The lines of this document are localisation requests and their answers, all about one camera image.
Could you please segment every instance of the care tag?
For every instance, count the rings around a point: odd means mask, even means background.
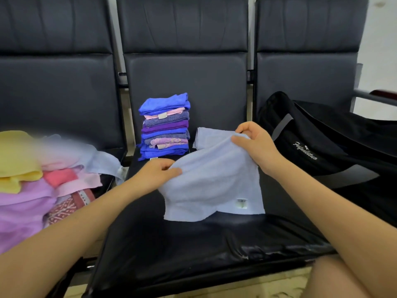
[[[247,200],[246,199],[237,199],[236,202],[237,208],[247,209]]]
[[[164,119],[164,118],[167,118],[167,112],[164,112],[164,113],[161,113],[161,114],[159,114],[158,115],[158,119]]]

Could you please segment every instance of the left hand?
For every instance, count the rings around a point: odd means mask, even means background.
[[[182,174],[180,168],[170,168],[174,160],[157,158],[148,161],[130,180],[139,196],[148,194],[168,180]]]

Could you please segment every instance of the leg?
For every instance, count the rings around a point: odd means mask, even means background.
[[[316,260],[301,298],[371,298],[368,291],[339,257]]]

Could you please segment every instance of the black bag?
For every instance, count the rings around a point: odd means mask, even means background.
[[[397,121],[371,120],[276,92],[259,111],[258,123],[285,158],[397,227]]]

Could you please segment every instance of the chair seat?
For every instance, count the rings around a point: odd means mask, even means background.
[[[120,162],[123,160],[124,156],[127,153],[127,149],[124,147],[115,148],[115,149],[104,149],[102,151],[115,156]],[[98,198],[101,195],[103,195],[105,192],[107,192],[110,189],[113,180],[114,180],[114,176],[108,174],[102,174],[100,176],[100,181],[102,183],[102,186],[92,189],[92,193],[94,194],[95,198]]]
[[[128,177],[146,163],[138,158],[136,149]],[[158,191],[134,201],[109,228],[88,296],[164,296],[302,267],[333,253],[274,179],[261,173],[260,183],[265,215],[216,212],[200,222],[172,222],[163,218]]]

